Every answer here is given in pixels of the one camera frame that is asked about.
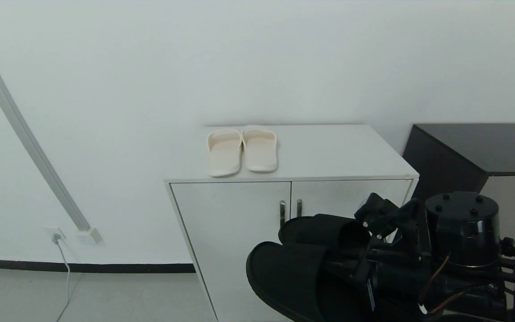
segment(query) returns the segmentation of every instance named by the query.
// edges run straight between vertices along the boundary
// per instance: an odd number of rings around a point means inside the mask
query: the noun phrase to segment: black baseboard
[[[74,273],[134,273],[134,274],[168,274],[196,273],[193,264],[79,264],[70,263]],[[67,271],[64,263],[0,261],[1,269],[19,269],[21,271]]]

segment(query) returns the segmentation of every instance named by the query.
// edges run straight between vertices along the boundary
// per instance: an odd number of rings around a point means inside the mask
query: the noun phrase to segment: metal handle
[[[303,200],[297,199],[297,216],[301,217],[301,210],[303,208]]]
[[[279,202],[279,227],[281,228],[286,222],[286,202],[281,200]]]

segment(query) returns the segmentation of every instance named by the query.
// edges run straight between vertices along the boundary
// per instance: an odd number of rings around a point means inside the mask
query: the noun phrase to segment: gray floor
[[[55,322],[66,273],[0,269],[0,322]],[[195,274],[71,274],[61,322],[208,322]]]

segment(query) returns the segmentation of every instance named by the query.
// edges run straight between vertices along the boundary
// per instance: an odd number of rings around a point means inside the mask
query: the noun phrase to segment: wall socket
[[[63,234],[59,227],[47,226],[43,227],[43,229],[45,229],[45,232],[49,236],[49,240],[53,240],[53,234],[59,234],[59,236],[61,236],[61,240],[66,240],[65,234]]]
[[[76,232],[75,236],[83,245],[98,245],[101,241],[101,236],[96,228],[91,228],[87,232]]]

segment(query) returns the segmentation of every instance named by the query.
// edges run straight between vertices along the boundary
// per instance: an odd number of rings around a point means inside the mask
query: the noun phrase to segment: white slipper
[[[278,139],[264,126],[246,126],[241,131],[245,167],[254,172],[270,172],[278,167]]]
[[[217,130],[208,135],[209,173],[223,177],[240,169],[241,133],[233,128]]]

